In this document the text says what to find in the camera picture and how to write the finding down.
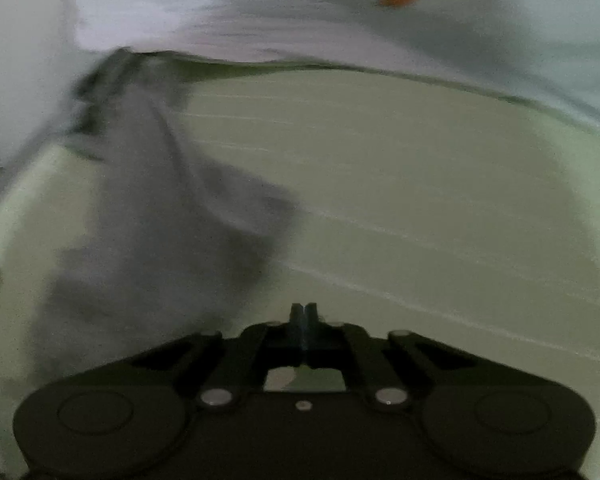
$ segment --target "gray towel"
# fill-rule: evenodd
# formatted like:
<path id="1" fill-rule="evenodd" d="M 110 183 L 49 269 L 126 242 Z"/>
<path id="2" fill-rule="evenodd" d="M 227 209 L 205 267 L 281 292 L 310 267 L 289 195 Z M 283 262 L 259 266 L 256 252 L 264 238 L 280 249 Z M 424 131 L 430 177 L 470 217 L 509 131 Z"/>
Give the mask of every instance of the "gray towel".
<path id="1" fill-rule="evenodd" d="M 78 86 L 69 144 L 102 161 L 98 225 L 63 255 L 31 326 L 36 382 L 220 328 L 289 227 L 287 192 L 211 160 L 180 128 L 180 88 L 168 62 L 128 52 Z"/>

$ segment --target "screw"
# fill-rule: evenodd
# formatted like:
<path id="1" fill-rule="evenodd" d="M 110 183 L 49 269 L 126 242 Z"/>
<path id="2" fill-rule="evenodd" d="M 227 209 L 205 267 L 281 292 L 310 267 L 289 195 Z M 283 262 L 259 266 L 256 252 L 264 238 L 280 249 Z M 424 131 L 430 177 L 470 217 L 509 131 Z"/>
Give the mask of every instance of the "screw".
<path id="1" fill-rule="evenodd" d="M 234 396 L 229 390 L 223 388 L 213 388 L 202 392 L 200 400 L 207 406 L 225 406 L 232 401 Z"/>
<path id="2" fill-rule="evenodd" d="M 408 398 L 407 392 L 401 388 L 382 388 L 376 391 L 376 400 L 386 406 L 397 406 Z"/>
<path id="3" fill-rule="evenodd" d="M 296 409 L 300 412 L 308 412 L 313 406 L 314 405 L 308 400 L 298 400 L 298 402 L 296 402 Z"/>

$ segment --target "dark object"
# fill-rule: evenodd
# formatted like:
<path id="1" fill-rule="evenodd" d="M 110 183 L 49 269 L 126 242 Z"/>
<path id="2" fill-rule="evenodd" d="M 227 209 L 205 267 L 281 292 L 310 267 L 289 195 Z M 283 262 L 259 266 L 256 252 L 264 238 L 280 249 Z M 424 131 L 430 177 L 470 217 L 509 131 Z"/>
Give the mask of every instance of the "dark object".
<path id="1" fill-rule="evenodd" d="M 268 370 L 301 364 L 337 368 L 347 391 L 263 391 Z M 191 335 L 46 386 L 13 430 L 28 478 L 566 480 L 595 424 L 560 384 L 295 304 L 286 324 Z"/>

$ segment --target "round joint cover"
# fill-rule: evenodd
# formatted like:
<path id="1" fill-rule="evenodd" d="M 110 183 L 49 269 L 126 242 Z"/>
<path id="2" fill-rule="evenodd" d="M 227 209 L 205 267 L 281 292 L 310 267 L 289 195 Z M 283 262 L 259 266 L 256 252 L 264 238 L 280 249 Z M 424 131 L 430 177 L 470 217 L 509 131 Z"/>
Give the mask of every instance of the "round joint cover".
<path id="1" fill-rule="evenodd" d="M 168 386 L 54 384 L 20 405 L 13 432 L 36 466 L 60 478 L 102 480 L 151 465 L 186 421 Z"/>
<path id="2" fill-rule="evenodd" d="M 579 465 L 593 440 L 587 403 L 557 384 L 439 386 L 421 422 L 460 466 L 494 476 L 541 475 Z"/>

